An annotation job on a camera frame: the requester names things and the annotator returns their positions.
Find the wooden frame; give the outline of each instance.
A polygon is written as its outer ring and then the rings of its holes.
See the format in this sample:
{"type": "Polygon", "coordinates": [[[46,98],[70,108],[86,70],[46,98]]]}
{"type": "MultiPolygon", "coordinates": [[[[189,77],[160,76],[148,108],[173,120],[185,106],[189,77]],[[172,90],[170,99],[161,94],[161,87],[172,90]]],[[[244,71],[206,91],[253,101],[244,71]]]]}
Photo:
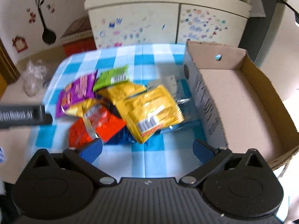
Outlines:
{"type": "Polygon", "coordinates": [[[9,57],[1,39],[0,39],[0,73],[7,84],[14,83],[20,77],[20,72],[9,57]]]}

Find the pile of snack packets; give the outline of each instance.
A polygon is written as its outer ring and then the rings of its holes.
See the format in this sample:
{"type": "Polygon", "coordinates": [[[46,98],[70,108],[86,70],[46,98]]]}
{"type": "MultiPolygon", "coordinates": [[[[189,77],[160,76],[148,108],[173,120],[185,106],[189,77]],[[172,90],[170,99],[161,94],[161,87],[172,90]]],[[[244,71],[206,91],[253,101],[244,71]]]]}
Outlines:
{"type": "Polygon", "coordinates": [[[175,76],[150,81],[146,88],[129,81],[128,65],[98,79],[97,73],[81,76],[59,94],[56,117],[79,117],[69,128],[70,147],[96,138],[103,144],[143,144],[153,134],[200,124],[192,98],[175,76]]]}

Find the red box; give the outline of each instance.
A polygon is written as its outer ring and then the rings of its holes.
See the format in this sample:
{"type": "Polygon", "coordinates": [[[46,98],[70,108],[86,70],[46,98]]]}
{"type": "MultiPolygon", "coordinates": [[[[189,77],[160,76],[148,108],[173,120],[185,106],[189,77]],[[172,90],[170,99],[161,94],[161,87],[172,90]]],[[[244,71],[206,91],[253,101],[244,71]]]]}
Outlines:
{"type": "Polygon", "coordinates": [[[67,56],[96,50],[89,17],[75,20],[61,37],[61,42],[67,56]]]}

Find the green snack packet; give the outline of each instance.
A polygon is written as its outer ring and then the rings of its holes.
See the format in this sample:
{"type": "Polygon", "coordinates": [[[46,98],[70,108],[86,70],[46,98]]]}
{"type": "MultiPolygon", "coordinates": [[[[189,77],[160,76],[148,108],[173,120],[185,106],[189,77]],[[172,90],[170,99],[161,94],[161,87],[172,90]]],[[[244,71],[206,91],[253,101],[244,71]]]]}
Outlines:
{"type": "Polygon", "coordinates": [[[93,91],[97,91],[102,87],[107,87],[119,82],[125,82],[129,80],[128,77],[129,65],[120,68],[114,68],[105,72],[102,72],[101,76],[95,82],[93,91]]]}

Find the cabinet door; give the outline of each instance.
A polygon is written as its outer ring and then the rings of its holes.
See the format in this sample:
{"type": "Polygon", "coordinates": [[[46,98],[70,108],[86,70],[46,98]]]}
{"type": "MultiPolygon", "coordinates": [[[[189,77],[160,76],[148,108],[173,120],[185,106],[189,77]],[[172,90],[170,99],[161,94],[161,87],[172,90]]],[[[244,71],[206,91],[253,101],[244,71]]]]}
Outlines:
{"type": "Polygon", "coordinates": [[[247,18],[201,6],[181,4],[178,44],[187,39],[238,46],[247,18]]]}
{"type": "Polygon", "coordinates": [[[175,43],[179,4],[133,3],[89,11],[97,49],[175,43]]]}

